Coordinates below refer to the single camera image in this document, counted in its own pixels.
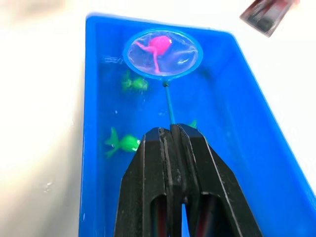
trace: blue plastic tub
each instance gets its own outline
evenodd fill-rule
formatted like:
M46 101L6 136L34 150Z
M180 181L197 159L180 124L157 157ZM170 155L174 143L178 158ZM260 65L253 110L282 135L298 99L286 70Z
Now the blue plastic tub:
M122 59L126 42L156 27L164 25L114 16L87 19L80 237L114 234L120 181L133 153L105 157L111 127L119 138L138 139L153 127L169 128L161 82L147 79L144 93L123 92L120 83L128 69ZM235 173L265 237L316 237L315 196L234 37L169 27L194 37L204 53L196 70L170 84L176 121L197 120Z

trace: red object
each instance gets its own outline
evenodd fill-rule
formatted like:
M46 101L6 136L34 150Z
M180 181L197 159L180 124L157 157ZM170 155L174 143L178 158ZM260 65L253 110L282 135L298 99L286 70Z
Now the red object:
M135 42L142 50L152 53L154 57L155 73L160 73L157 56L163 55L170 47L172 40L167 36L157 36L149 41L149 46Z

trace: white surface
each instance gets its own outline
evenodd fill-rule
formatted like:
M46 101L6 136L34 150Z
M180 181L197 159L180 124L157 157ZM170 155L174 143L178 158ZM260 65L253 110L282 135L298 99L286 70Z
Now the white surface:
M315 1L291 10L269 39L239 20L251 0L58 0L36 12L15 2L0 0L1 237L78 235L84 23L93 9L232 32L316 192Z

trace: green toy fish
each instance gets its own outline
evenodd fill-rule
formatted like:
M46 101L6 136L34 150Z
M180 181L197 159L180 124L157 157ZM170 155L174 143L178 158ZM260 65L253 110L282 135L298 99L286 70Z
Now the green toy fish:
M113 147L112 150L105 152L107 158L110 158L116 151L118 151L118 149L122 149L126 152L137 151L140 140L131 135L126 135L119 140L117 131L115 128L111 127L111 137L105 141L105 144Z
M148 89L148 82L142 77L137 77L134 80L131 79L129 76L129 70L127 70L126 75L122 80L122 88L123 91L127 91L128 89L146 91Z
M197 120L196 120L196 119L193 120L193 122L191 122L191 123L189 124L189 126L192 127L192 128L197 128Z

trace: pink flamingo toy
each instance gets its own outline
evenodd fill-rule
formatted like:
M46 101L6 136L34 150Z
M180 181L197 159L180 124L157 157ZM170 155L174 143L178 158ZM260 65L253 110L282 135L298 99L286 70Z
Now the pink flamingo toy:
M163 55L170 47L172 40L167 36L157 36L149 41L148 46L135 42L142 50L152 53L155 64L155 73L160 73L157 57Z

